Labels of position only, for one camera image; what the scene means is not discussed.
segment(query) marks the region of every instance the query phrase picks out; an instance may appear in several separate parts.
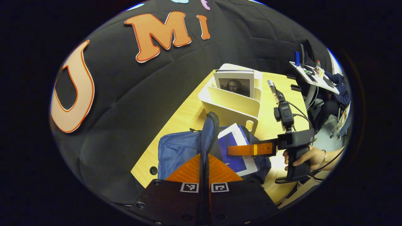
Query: blue bag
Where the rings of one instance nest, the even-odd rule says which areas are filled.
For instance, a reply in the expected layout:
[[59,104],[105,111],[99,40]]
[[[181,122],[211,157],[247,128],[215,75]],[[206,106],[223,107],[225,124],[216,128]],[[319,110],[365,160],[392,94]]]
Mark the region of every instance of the blue bag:
[[[202,130],[190,129],[188,132],[161,137],[158,145],[158,179],[166,180],[170,174],[197,154],[201,154],[204,160],[207,154],[211,154],[222,161],[217,136],[225,128],[227,126],[219,127],[218,116],[214,112],[209,112]],[[241,128],[250,144],[259,141],[245,127]],[[259,170],[241,178],[255,178],[263,184],[271,169],[271,162],[267,156],[256,156],[254,161]]]

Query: black fabric backdrop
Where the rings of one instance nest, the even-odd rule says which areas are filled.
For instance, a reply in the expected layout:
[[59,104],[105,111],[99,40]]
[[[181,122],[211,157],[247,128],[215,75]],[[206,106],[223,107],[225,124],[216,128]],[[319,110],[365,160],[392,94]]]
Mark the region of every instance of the black fabric backdrop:
[[[199,1],[147,1],[139,8],[122,12],[82,40],[90,40],[84,60],[95,85],[91,110],[70,134],[49,120],[72,172],[113,202],[132,204],[144,190],[130,170],[171,115],[213,69],[231,63],[298,75],[289,61],[294,61],[293,52],[300,51],[299,44],[308,38],[316,59],[325,70],[332,71],[326,46],[277,11],[245,0],[209,0],[208,6],[210,11]],[[135,34],[124,21],[152,13],[164,22],[172,11],[186,14],[192,42],[165,50],[154,41],[161,48],[160,54],[138,63]],[[208,40],[201,39],[196,18],[199,14],[207,17],[211,34]],[[76,98],[74,86],[66,70],[60,70],[57,77],[60,102],[69,108]]]

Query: person's hand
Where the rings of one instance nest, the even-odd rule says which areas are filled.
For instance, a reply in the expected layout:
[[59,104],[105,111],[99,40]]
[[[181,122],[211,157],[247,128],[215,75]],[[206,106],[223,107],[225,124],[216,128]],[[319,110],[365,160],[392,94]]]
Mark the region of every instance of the person's hand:
[[[304,153],[302,156],[300,156],[300,158],[293,162],[293,166],[298,166],[307,160],[310,161],[310,171],[316,170],[320,166],[324,159],[325,153],[313,146],[309,146],[309,148],[310,150],[308,152]],[[285,164],[289,164],[289,155],[287,150],[283,152],[283,156],[285,157]]]

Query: letter m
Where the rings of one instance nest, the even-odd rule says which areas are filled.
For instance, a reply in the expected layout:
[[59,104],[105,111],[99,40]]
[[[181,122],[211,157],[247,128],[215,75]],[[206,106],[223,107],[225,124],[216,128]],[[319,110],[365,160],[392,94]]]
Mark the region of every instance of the letter m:
[[152,37],[165,49],[170,49],[172,35],[174,34],[173,45],[180,47],[191,42],[184,23],[183,12],[171,12],[165,23],[162,23],[152,14],[142,14],[127,19],[124,23],[132,25],[137,39],[139,53],[135,59],[144,63],[156,57],[160,48],[155,46]]

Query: white file organizer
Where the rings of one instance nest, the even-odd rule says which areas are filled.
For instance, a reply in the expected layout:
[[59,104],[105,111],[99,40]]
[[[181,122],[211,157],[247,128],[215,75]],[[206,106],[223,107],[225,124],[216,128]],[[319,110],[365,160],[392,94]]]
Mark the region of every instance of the white file organizer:
[[206,112],[213,111],[218,115],[220,126],[237,123],[245,127],[249,121],[252,123],[252,129],[249,131],[254,135],[260,113],[262,79],[261,72],[254,73],[254,98],[250,98],[217,88],[212,77],[198,94],[198,98]]

